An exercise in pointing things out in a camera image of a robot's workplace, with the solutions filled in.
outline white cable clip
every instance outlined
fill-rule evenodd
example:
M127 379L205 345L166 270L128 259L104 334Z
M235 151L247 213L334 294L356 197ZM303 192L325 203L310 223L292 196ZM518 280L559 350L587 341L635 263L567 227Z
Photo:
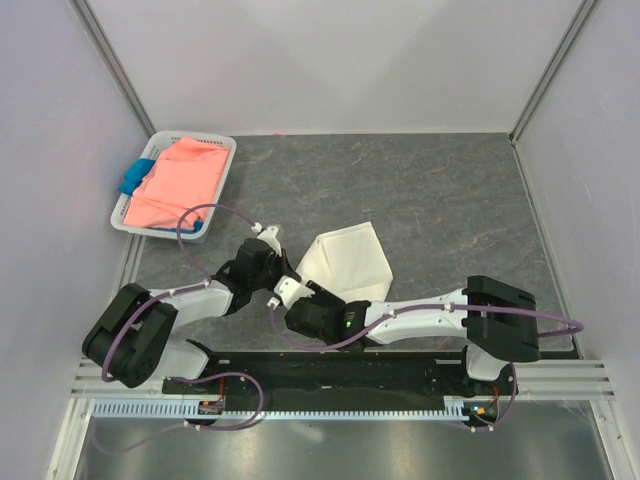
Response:
M278 233L280 228L275 225L270 225L258 234L258 240L262 240L271 248L273 248L279 257L282 256L282 245L278 241Z
M303 297L311 297L314 292L310 288L304 286L298 280L283 275L273 289L273 293L277 296L276 300L286 308L291 308L295 302Z
M267 302L267 307L269 307L271 310L275 310L276 308L278 308L278 305L280 305L280 300L278 300L276 297L271 297L271 300Z

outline plastic basket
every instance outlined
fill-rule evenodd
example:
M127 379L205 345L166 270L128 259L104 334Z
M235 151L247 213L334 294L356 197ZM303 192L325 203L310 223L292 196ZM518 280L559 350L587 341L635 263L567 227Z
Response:
M143 150L142 155L140 155L140 158L150 158L152 160L155 160L163 150L169 148L182 137L191 137L195 138L196 140L200 140L201 142L215 143L216 145L227 147L229 149L229 157L227 158L227 163L224 167L224 171L222 172L222 177L220 178L218 189L216 190L215 197L211 199L213 203L217 203L218 199L220 198L220 194L222 193L224 184L227 180L227 174L229 173L229 168L231 167L233 156L236 153L236 141L233 138L214 135L211 133L180 131L158 132L149 139L149 143L147 143L147 146ZM116 207L113 209L113 213L111 214L111 225L113 226L113 228L129 233L134 233L136 235L145 235L147 237L168 238L176 240L177 235L175 232L167 232L154 228L129 227L128 225L124 225L124 217L129 210L130 203L131 197L129 195L126 195L124 193L120 195L120 198L116 203ZM211 219L213 218L214 211L215 208L209 209L207 218L204 220L202 228L199 231L195 233L182 233L180 237L185 242L204 243L207 239L207 236L209 235L209 227L211 227Z

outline blue cloth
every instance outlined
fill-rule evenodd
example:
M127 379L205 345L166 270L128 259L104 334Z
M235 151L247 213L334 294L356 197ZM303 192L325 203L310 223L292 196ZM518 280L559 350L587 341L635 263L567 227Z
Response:
M142 179L151 171L155 163L156 161L151 160L150 158L141 158L140 160L136 160L129 170L127 170L127 173L124 174L124 182L122 182L122 185L118 187L118 190L126 195L133 195L133 191L140 186ZM193 222L193 230L181 228L180 233L199 232L202 225L203 223L201 220L196 220ZM154 230L173 233L178 231L176 228L154 228Z
M133 195L133 191L140 186L142 179L151 171L155 160L141 158L131 165L127 173L124 174L124 182L118 190L127 195Z
M180 233L196 233L199 232L202 228L202 220L196 220L193 222L193 230L187 230L186 228L181 228ZM154 228L154 230L162 230L163 232L173 232L176 233L178 231L177 228Z

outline white laundry basket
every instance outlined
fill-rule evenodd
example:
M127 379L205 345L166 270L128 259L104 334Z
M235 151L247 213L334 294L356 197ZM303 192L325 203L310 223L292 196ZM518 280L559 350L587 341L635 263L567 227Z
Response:
M229 157L227 158L227 163L224 167L224 171L222 172L220 183L218 184L218 188L216 190L214 198L211 199L213 203L217 203L218 199L220 198L220 193L222 193L224 183L227 180L227 174L229 173L229 168L231 167L233 155L236 153L236 141L233 138L214 135L211 133L181 131L158 132L149 139L149 143L147 143L147 146L142 152L142 155L140 155L140 158L150 158L151 160L155 160L163 150L169 148L182 137L195 138L196 140L199 140L201 142L214 143L216 145L227 147L229 149ZM116 207L113 209L113 213L111 214L111 225L113 226L113 228L129 233L134 233L136 235L145 235L147 237L169 238L173 240L177 239L177 235L175 232L167 232L154 228L129 227L128 225L124 225L124 217L127 215L130 203L131 197L129 195L126 195L124 193L120 195L120 198L116 203ZM182 233L180 237L185 242L204 243L204 241L207 239L207 235L209 235L209 227L211 227L211 219L213 218L214 210L214 208L209 209L207 218L204 220L202 228L199 231L195 233Z
M393 281L371 222L318 235L296 272L345 302L384 301Z

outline metal floor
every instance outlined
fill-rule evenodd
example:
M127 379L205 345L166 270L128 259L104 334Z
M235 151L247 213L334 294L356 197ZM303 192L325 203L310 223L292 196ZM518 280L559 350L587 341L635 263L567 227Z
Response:
M116 457L87 440L76 479L612 479L586 412L518 403L495 432L476 434L439 422L267 420L239 432L179 429ZM118 449L175 420L92 422L97 441Z
M483 274L532 292L540 310L560 312L506 134L267 136L237 142L220 203L263 225L281 225L294 267L316 235L371 221L395 277L389 300L435 296ZM251 235L244 222L217 212L207 242L189 249L215 271ZM176 242L147 239L140 284L170 288L201 280ZM260 292L238 313L202 320L178 335L219 351L290 350L272 331L269 298ZM386 348L463 345L462 339L428 338ZM570 349L571 342L544 339L541 346Z

